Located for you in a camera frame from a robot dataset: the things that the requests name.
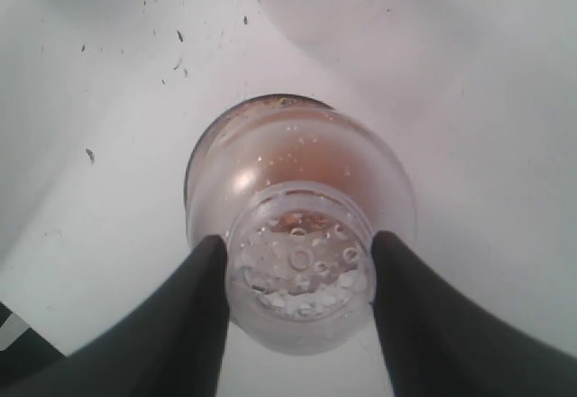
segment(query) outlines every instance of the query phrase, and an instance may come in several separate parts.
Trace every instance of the debris speck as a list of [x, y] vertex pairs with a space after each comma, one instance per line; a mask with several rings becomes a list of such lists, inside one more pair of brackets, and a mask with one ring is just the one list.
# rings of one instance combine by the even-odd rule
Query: debris speck
[[96, 156], [94, 155], [94, 152], [92, 152], [91, 149], [86, 149], [85, 152], [88, 155], [88, 158], [90, 158], [90, 163], [94, 164], [94, 161], [96, 160]]
[[178, 68], [180, 68], [181, 63], [182, 63], [182, 57], [179, 57], [179, 61], [177, 62], [176, 66], [172, 68], [172, 70], [177, 70]]

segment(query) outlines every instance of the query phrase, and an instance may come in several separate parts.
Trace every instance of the dark particle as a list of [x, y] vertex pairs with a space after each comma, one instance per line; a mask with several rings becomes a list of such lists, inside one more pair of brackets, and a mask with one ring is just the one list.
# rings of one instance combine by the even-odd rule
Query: dark particle
[[88, 155], [88, 158], [90, 158], [90, 163], [94, 164], [94, 161], [96, 159], [96, 156], [94, 155], [94, 152], [92, 152], [90, 149], [86, 149], [85, 152]]
[[181, 63], [182, 63], [182, 58], [179, 57], [179, 61], [177, 62], [176, 66], [174, 68], [172, 68], [172, 70], [177, 70], [178, 68], [180, 68]]

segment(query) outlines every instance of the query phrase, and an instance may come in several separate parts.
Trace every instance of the white table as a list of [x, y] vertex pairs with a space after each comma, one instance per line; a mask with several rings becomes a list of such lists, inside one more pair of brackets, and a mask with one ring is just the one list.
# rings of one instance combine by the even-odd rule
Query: white table
[[[397, 152], [437, 271], [577, 355], [577, 0], [383, 2], [362, 42], [304, 48], [255, 0], [0, 0], [0, 300], [66, 354], [111, 327], [188, 253], [202, 131], [299, 93]], [[220, 395], [299, 392], [390, 392], [374, 328], [291, 358], [231, 327]]]

